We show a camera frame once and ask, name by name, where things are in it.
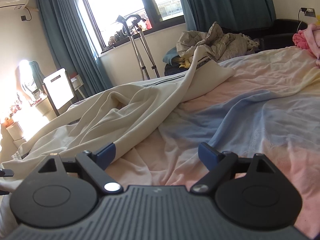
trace circular cover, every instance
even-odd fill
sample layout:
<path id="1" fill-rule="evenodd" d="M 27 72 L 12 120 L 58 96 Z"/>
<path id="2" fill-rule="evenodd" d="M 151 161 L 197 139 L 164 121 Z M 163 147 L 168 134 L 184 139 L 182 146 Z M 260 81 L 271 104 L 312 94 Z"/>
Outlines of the circular cover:
<path id="1" fill-rule="evenodd" d="M 10 208 L 18 222 L 37 228 L 57 228 L 85 217 L 96 202 L 97 193 L 88 182 L 42 173 L 17 188 L 11 196 Z"/>
<path id="2" fill-rule="evenodd" d="M 275 230 L 293 225 L 301 198 L 289 182 L 247 176 L 218 187 L 215 201 L 233 222 L 250 229 Z"/>

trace white cable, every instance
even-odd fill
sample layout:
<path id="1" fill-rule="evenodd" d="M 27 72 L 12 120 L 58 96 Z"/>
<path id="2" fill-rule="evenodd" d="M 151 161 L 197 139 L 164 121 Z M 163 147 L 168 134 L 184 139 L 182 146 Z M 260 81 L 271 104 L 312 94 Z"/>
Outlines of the white cable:
<path id="1" fill-rule="evenodd" d="M 299 27 L 300 27 L 300 25 L 301 25 L 304 17 L 306 16 L 306 13 L 307 13 L 307 11 L 304 12 L 304 16 L 302 17 L 302 19 L 301 19 L 301 21 L 300 21 L 300 23 L 299 23 L 299 25 L 298 25 L 297 33 L 298 33 L 298 31 L 299 31 Z"/>

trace power outlet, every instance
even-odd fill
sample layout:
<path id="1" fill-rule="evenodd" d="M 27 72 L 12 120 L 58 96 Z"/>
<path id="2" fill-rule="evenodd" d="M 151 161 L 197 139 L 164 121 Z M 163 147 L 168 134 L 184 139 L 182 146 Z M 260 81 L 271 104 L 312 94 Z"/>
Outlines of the power outlet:
<path id="1" fill-rule="evenodd" d="M 301 10 L 305 13 L 305 16 L 316 18 L 316 11 L 313 8 L 301 8 Z"/>

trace pink bedsheet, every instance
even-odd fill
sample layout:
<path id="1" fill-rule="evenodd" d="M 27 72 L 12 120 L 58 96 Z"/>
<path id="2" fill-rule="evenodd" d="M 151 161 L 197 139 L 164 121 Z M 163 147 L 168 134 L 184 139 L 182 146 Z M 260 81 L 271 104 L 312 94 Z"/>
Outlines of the pink bedsheet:
<path id="1" fill-rule="evenodd" d="M 236 69 L 236 75 L 206 95 L 181 103 L 179 111 L 192 114 L 248 91 L 262 89 L 320 96 L 320 70 L 314 69 L 315 59 L 296 47 L 239 57 L 220 65 Z M 303 84 L 310 74 L 318 79 L 305 87 Z M 314 238 L 320 232 L 320 153 L 290 142 L 270 146 L 267 139 L 261 140 L 258 148 L 302 195 L 303 208 L 295 226 Z M 197 156 L 197 146 L 182 138 L 170 137 L 160 125 L 148 138 L 111 164 L 106 172 L 125 187 L 134 184 L 186 185 L 190 188 L 208 171 Z"/>

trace clutter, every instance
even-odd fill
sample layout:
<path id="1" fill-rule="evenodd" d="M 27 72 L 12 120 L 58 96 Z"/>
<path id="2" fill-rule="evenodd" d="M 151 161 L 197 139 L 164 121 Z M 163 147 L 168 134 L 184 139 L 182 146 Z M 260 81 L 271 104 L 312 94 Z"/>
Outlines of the clutter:
<path id="1" fill-rule="evenodd" d="M 196 47 L 199 46 L 205 48 L 210 59 L 222 62 L 246 55 L 252 49 L 258 48 L 259 42 L 255 42 L 241 33 L 224 34 L 220 25 L 214 22 L 208 33 L 198 31 L 182 32 L 177 42 L 177 53 L 181 58 L 192 62 Z"/>
<path id="2" fill-rule="evenodd" d="M 316 65 L 320 67 L 320 26 L 309 24 L 307 29 L 293 36 L 293 42 L 298 48 L 307 49 L 315 55 Z"/>
<path id="3" fill-rule="evenodd" d="M 9 127 L 10 125 L 12 125 L 14 123 L 13 119 L 11 117 L 6 117 L 4 119 L 4 125 L 5 127 Z"/>

